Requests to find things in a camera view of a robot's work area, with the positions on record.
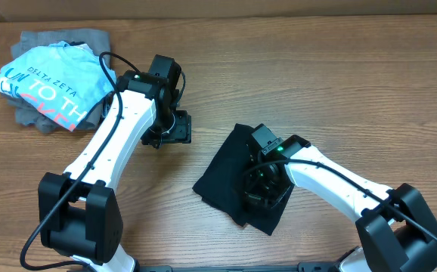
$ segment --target clothing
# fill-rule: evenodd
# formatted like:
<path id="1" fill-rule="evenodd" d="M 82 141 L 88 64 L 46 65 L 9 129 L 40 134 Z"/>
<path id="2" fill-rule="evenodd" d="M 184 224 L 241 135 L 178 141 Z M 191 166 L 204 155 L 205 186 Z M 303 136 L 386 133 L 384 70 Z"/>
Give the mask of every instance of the clothing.
<path id="1" fill-rule="evenodd" d="M 114 71 L 107 71 L 116 81 Z M 0 70 L 1 93 L 23 98 L 70 131 L 112 90 L 87 44 L 32 48 Z"/>
<path id="2" fill-rule="evenodd" d="M 202 196 L 202 201 L 228 213 L 240 226 L 249 223 L 272 235 L 293 188 L 272 210 L 255 209 L 244 203 L 242 173 L 250 163 L 246 141 L 253 131 L 248 125 L 236 124 L 193 189 Z"/>
<path id="3" fill-rule="evenodd" d="M 67 41 L 71 42 L 71 44 L 72 42 L 83 41 L 97 56 L 103 51 L 110 51 L 109 33 L 99 29 L 62 29 L 44 32 L 22 31 L 20 42 L 11 47 L 12 57 L 15 59 L 34 47 L 50 45 L 59 41 Z M 107 67 L 110 67 L 110 56 L 104 56 L 104 62 Z M 34 124 L 42 133 L 52 132 L 59 127 L 56 122 L 42 115 L 22 98 L 8 99 L 8 104 L 16 107 L 15 121 L 17 123 L 22 125 Z M 108 103 L 100 102 L 77 125 L 76 129 L 96 129 L 101 117 L 106 117 L 108 109 Z"/>

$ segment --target table surface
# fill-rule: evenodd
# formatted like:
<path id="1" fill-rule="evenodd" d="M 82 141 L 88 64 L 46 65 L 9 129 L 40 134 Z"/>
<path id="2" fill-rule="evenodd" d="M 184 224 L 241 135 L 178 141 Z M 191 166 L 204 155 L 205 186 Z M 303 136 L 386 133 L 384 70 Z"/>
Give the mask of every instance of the table surface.
<path id="1" fill-rule="evenodd" d="M 300 188 L 272 236 L 201 202 L 191 188 L 235 123 L 301 135 L 372 181 L 407 182 L 437 217 L 437 16 L 0 23 L 0 68 L 20 31 L 78 27 L 109 31 L 113 51 L 141 70 L 162 54 L 187 74 L 192 144 L 139 144 L 121 177 L 122 244 L 142 265 L 329 261 L 359 244 L 354 224 Z M 92 135 L 15 124 L 0 97 L 0 271 L 23 270 L 43 174 L 61 173 Z M 27 259 L 66 258 L 37 241 Z"/>

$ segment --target wood grain tabletop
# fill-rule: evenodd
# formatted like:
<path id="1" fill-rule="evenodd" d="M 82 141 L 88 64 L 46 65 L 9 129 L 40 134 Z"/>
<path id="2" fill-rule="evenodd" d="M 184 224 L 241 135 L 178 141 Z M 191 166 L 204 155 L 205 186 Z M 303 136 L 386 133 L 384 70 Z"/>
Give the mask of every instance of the wood grain tabletop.
<path id="1" fill-rule="evenodd" d="M 437 217 L 437 16 L 0 23 L 0 68 L 22 30 L 80 27 L 109 31 L 112 51 L 141 70 L 161 54 L 187 75 L 181 108 L 193 119 L 192 144 L 139 144 L 118 189 L 122 244 L 142 265 L 297 264 L 359 245 L 346 216 L 300 188 L 272 236 L 202 202 L 191 188 L 235 123 L 298 134 L 372 181 L 407 182 Z M 0 271 L 24 271 L 39 181 L 61 173 L 92 135 L 18 125 L 0 96 Z M 38 238 L 27 260 L 66 258 Z"/>

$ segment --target printed shirt graphic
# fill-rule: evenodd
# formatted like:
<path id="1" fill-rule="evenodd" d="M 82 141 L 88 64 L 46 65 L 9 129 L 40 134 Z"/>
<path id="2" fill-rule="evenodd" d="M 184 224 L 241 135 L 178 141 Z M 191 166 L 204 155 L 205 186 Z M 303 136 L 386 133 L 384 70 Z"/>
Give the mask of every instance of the printed shirt graphic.
<path id="1" fill-rule="evenodd" d="M 106 69 L 115 82 L 114 71 Z M 112 90 L 86 44 L 32 48 L 0 69 L 2 94 L 23 98 L 70 131 Z"/>

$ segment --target beige wall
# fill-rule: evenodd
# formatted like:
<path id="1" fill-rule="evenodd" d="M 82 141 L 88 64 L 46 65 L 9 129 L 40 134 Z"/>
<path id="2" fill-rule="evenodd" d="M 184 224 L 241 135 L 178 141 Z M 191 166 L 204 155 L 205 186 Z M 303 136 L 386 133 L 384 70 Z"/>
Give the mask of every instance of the beige wall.
<path id="1" fill-rule="evenodd" d="M 437 0 L 0 0 L 0 21 L 437 14 Z"/>

